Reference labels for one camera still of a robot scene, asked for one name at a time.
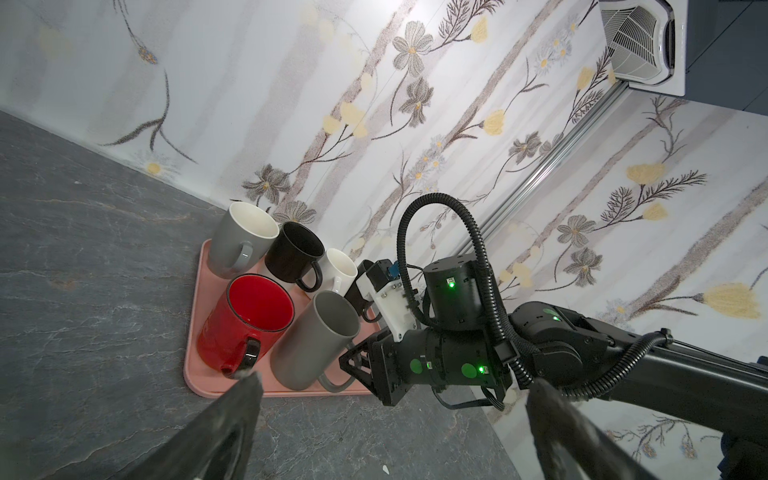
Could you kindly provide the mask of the white ribbed mug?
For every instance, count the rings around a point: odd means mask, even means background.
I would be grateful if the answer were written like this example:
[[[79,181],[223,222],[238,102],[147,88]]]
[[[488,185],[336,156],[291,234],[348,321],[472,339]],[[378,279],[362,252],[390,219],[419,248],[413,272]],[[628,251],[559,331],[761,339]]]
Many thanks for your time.
[[[357,277],[357,267],[351,258],[343,251],[336,248],[328,248],[319,262],[322,274],[320,288],[308,294],[314,298],[322,291],[333,291],[344,296]]]

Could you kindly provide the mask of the light grey mug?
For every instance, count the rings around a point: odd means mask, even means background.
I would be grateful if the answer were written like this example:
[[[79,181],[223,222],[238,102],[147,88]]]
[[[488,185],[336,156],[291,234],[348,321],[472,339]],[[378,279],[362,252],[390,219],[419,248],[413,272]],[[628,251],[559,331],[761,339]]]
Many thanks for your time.
[[[243,274],[267,253],[279,233],[278,223],[266,211],[233,202],[211,239],[207,266],[224,279]]]

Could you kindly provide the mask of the red mug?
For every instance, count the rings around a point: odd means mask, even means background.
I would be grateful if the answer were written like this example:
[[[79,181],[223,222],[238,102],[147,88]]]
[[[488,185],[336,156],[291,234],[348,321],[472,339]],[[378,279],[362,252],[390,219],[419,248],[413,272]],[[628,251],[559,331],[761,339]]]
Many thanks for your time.
[[[286,333],[294,301],[276,281],[244,274],[229,282],[198,336],[205,364],[230,379],[246,376]]]

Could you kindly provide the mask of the white ceiling air vent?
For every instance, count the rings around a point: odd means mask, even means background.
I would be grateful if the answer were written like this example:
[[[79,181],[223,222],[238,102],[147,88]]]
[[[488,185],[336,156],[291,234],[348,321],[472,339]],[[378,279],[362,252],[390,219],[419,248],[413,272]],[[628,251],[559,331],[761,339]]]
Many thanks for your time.
[[[686,90],[686,0],[598,3],[616,77],[631,89],[682,97]]]

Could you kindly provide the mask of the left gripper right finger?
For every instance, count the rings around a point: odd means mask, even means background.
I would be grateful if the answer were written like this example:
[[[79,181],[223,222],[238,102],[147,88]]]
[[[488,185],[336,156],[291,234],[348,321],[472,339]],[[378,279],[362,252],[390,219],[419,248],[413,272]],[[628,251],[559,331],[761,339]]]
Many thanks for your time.
[[[546,479],[652,479],[648,470],[583,416],[544,379],[530,385],[526,411]]]

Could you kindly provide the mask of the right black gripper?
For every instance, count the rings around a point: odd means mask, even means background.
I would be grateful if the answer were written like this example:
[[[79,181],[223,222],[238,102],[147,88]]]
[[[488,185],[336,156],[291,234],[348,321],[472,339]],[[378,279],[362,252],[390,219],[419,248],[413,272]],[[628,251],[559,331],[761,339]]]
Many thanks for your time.
[[[481,331],[411,330],[397,342],[388,331],[349,347],[339,359],[342,371],[372,390],[384,405],[396,405],[413,385],[478,386],[501,400],[512,374]]]

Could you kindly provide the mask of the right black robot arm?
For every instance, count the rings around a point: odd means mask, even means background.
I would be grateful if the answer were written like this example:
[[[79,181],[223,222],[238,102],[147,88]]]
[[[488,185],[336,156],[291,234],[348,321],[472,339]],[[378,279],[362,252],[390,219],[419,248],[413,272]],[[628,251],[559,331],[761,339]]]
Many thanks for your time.
[[[423,207],[440,204],[468,231],[469,254],[422,270],[418,294],[406,258],[406,234]],[[539,464],[549,479],[570,464],[594,479],[649,477],[647,469],[595,428],[578,401],[619,401],[669,414],[721,433],[724,479],[767,475],[767,361],[738,361],[679,341],[668,329],[637,335],[574,310],[529,301],[507,311],[482,234],[469,210],[445,193],[418,197],[398,225],[395,261],[365,261],[358,280],[372,280],[354,308],[383,308],[385,285],[394,307],[381,310],[385,327],[350,346],[340,368],[386,406],[415,385],[440,395],[475,386],[472,406],[501,409],[506,392],[528,394],[527,413]]]

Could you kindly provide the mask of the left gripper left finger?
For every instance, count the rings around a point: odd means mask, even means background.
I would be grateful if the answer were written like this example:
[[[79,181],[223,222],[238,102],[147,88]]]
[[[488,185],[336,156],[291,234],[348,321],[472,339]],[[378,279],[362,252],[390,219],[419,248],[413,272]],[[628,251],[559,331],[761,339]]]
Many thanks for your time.
[[[128,479],[243,479],[264,389],[253,372],[133,468]]]

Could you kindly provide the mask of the grey upside-down mug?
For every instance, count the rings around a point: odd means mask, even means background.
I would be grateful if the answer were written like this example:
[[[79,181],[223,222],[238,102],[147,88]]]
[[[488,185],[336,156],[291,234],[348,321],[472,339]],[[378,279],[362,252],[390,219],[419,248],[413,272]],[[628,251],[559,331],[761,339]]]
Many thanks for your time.
[[[355,379],[336,384],[325,371],[359,333],[360,321],[353,306],[338,293],[322,291],[272,349],[273,375],[290,390],[302,391],[319,382],[327,392],[340,393]]]

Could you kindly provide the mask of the black and white mug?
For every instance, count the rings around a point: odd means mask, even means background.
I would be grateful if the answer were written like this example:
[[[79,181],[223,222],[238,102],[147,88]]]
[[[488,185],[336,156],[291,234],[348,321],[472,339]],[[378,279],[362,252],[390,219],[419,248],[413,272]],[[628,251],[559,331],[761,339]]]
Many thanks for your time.
[[[289,221],[281,226],[266,253],[264,266],[274,278],[312,293],[320,289],[324,280],[320,267],[324,254],[325,246],[314,232]]]

